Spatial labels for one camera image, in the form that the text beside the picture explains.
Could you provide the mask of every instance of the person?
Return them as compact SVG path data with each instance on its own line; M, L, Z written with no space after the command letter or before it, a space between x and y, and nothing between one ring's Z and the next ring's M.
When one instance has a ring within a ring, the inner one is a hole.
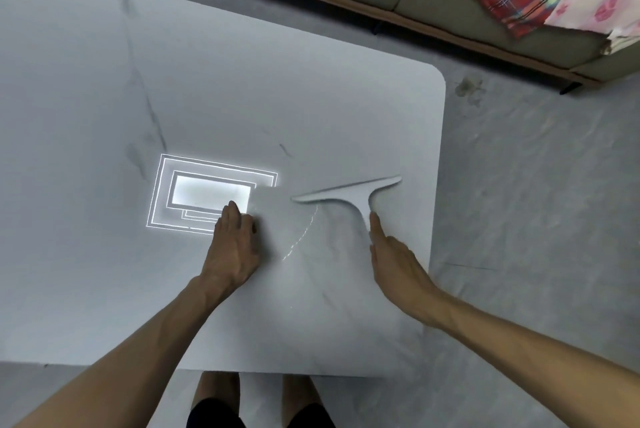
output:
M260 265L255 226L236 204L216 223L200 275L124 342L53 394L17 428L142 428L206 319ZM371 262L385 296L407 315L476 352L571 428L640 426L640 376L540 335L438 288L371 214ZM243 427L239 377L204 372L187 426ZM284 427L332 427L310 378L284 376Z

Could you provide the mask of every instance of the person's right hand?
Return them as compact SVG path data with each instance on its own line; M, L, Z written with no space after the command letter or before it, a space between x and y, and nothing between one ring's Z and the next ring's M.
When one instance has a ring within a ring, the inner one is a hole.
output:
M406 244L385 235L380 218L374 212L371 213L371 241L374 277L385 296L407 315L436 327L431 314L435 312L430 310L434 301L442 300L446 294L434 285Z

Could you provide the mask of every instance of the person's left arm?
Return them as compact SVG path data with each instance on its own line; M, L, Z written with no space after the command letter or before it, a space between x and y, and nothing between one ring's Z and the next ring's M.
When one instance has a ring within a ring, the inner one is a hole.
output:
M123 343L44 401L15 428L143 428L212 311L259 266L253 219L230 202L202 273Z

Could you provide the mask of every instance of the table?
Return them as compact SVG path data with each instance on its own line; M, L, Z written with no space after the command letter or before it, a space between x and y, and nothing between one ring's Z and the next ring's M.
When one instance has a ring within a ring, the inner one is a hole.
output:
M427 267L436 68L183 0L2 2L0 360L88 365L121 342L200 271L215 189L259 217L265 264L181 368L412 371L422 326L375 285L357 211L290 197L401 174L372 205ZM164 161L171 228L148 227Z

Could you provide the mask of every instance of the floor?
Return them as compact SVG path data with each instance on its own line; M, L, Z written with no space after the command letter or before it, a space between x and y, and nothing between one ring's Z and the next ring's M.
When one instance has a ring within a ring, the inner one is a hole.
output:
M398 29L306 0L193 0L435 65L445 105L431 274L491 313L640 371L640 75L558 95ZM426 331L405 380L318 378L338 426L560 427L473 353ZM0 364L0 427L81 368ZM153 428L181 426L198 372L173 376ZM278 376L244 374L248 427L280 425Z

